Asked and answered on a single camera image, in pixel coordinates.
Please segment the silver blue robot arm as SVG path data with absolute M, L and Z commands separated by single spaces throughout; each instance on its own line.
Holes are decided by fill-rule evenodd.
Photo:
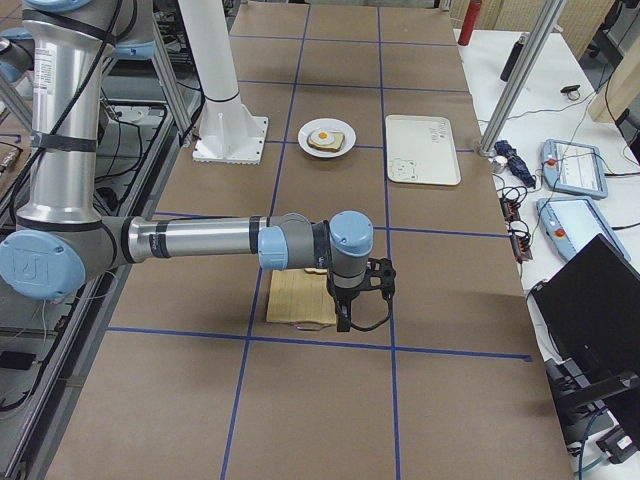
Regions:
M 254 254 L 268 270 L 326 270 L 337 328 L 354 328 L 351 303 L 374 274 L 373 228 L 360 212 L 319 223 L 295 213 L 147 221 L 94 208 L 102 64 L 153 55 L 150 2 L 27 1 L 22 18 L 35 42 L 32 155 L 20 175 L 30 194 L 10 208 L 16 229 L 1 244 L 7 284 L 53 301 L 149 258 Z

